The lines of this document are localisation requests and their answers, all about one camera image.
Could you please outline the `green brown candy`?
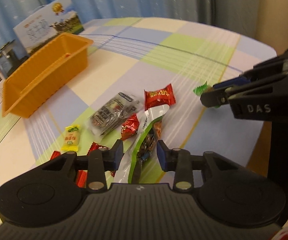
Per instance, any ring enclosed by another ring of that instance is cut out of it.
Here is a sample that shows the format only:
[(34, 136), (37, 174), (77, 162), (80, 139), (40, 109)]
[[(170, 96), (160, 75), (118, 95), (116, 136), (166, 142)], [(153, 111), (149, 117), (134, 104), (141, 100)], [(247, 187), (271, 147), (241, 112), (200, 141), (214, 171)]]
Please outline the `green brown candy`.
[(205, 82), (203, 85), (195, 87), (193, 92), (195, 95), (200, 97), (200, 101), (203, 106), (207, 108), (219, 108), (220, 103), (218, 103), (218, 100), (216, 100), (213, 90), (213, 87)]

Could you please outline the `red triangular snack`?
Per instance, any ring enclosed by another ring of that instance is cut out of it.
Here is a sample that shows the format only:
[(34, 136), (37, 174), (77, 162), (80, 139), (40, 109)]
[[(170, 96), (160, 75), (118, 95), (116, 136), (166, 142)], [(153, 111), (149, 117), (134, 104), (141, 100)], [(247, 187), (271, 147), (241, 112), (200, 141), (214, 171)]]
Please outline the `red triangular snack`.
[[(56, 157), (60, 156), (61, 153), (59, 151), (53, 151), (50, 160), (55, 159)], [(77, 172), (77, 176), (75, 179), (75, 183), (80, 188), (85, 188), (85, 183), (87, 181), (87, 172), (84, 170), (79, 170)]]

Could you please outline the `long green snack bag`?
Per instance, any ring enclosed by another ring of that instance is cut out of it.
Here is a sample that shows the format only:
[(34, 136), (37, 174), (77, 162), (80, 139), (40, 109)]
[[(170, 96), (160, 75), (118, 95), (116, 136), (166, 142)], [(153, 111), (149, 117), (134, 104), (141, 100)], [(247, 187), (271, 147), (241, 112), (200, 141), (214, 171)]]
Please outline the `long green snack bag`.
[(122, 157), (115, 173), (114, 183), (138, 184), (143, 164), (150, 158), (161, 136), (162, 119), (169, 111), (169, 105), (151, 107), (137, 115), (139, 129), (135, 140)]

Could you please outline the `small shiny red candy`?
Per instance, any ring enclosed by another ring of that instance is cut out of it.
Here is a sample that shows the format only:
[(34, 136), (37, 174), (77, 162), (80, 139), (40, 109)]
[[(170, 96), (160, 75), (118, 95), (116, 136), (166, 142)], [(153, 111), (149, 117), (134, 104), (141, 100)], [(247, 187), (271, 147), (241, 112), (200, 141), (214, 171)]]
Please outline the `small shiny red candy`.
[(121, 140), (124, 141), (136, 135), (139, 125), (137, 114), (130, 116), (121, 126)]

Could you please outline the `large red snack packet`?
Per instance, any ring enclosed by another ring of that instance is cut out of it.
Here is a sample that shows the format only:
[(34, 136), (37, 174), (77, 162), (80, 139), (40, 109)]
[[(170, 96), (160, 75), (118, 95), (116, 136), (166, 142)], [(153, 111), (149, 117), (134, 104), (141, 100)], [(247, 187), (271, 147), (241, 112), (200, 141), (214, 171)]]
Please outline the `large red snack packet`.
[(173, 92), (171, 83), (163, 89), (155, 91), (144, 91), (144, 109), (148, 110), (155, 106), (169, 105), (172, 106), (176, 103), (176, 98)]

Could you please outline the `red candy white text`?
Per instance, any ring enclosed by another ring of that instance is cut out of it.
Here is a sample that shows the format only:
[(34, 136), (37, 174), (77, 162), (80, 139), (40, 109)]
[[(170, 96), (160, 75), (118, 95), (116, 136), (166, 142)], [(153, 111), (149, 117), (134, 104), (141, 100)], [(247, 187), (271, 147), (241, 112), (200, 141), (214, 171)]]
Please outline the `red candy white text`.
[[(106, 146), (103, 146), (103, 145), (100, 145), (96, 142), (93, 142), (88, 150), (88, 153), (87, 155), (89, 155), (92, 151), (95, 151), (95, 150), (109, 150), (110, 148), (106, 147)], [(115, 173), (116, 171), (110, 171), (110, 175), (114, 178), (115, 177)]]

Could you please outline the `yellow wrapped candy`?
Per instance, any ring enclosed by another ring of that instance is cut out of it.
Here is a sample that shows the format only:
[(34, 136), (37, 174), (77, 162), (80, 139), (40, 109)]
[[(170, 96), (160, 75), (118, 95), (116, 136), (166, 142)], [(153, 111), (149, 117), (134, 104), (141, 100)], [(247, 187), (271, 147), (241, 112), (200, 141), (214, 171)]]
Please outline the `yellow wrapped candy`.
[(79, 141), (81, 136), (80, 125), (71, 125), (65, 128), (64, 142), (62, 144), (61, 150), (63, 152), (78, 152), (79, 151)]

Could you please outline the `grey clear snack packet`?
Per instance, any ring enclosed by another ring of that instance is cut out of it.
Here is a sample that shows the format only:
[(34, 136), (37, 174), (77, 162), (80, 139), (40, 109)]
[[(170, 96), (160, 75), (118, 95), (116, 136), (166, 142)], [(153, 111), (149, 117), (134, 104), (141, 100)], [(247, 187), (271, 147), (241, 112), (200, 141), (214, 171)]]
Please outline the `grey clear snack packet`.
[(119, 92), (88, 118), (86, 127), (95, 137), (104, 137), (142, 107), (137, 96)]

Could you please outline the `plaid tablecloth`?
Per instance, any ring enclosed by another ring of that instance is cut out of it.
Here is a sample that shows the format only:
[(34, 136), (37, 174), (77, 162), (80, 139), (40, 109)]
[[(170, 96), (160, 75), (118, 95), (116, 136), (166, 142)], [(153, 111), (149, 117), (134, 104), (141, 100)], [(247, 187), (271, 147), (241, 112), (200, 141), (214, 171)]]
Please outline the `plaid tablecloth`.
[(0, 110), (0, 185), (60, 150), (67, 126), (87, 118), (118, 92), (142, 98), (172, 85), (176, 97), (162, 139), (192, 154), (213, 151), (246, 166), (262, 122), (237, 120), (229, 106), (206, 109), (194, 88), (231, 79), (276, 55), (252, 38), (205, 24), (167, 18), (93, 20), (89, 66), (27, 119)]

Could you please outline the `orange plastic tray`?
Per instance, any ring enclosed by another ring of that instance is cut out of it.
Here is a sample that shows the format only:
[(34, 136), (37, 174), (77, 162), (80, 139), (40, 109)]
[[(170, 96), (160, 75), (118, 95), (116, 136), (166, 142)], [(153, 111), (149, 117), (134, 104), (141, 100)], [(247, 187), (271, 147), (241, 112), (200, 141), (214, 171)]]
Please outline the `orange plastic tray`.
[(62, 33), (34, 53), (5, 80), (2, 116), (29, 118), (87, 68), (88, 48), (92, 44), (88, 38)]

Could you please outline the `glass jar with black lid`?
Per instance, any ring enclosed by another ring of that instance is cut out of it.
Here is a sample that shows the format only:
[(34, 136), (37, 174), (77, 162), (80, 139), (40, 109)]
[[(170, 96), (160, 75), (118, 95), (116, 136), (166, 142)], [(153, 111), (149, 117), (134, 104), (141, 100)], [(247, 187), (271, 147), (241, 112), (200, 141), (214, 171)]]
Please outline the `glass jar with black lid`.
[(18, 40), (12, 40), (0, 48), (0, 67), (5, 78), (8, 78), (23, 64), (29, 55)]

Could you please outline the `milk carton box with cow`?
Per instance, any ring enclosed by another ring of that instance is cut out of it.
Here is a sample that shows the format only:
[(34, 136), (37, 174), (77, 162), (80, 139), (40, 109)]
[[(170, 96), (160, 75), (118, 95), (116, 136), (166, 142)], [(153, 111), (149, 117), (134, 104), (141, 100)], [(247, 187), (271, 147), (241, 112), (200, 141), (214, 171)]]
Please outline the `milk carton box with cow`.
[(62, 33), (79, 34), (84, 28), (72, 0), (55, 0), (13, 28), (28, 55), (33, 55)]

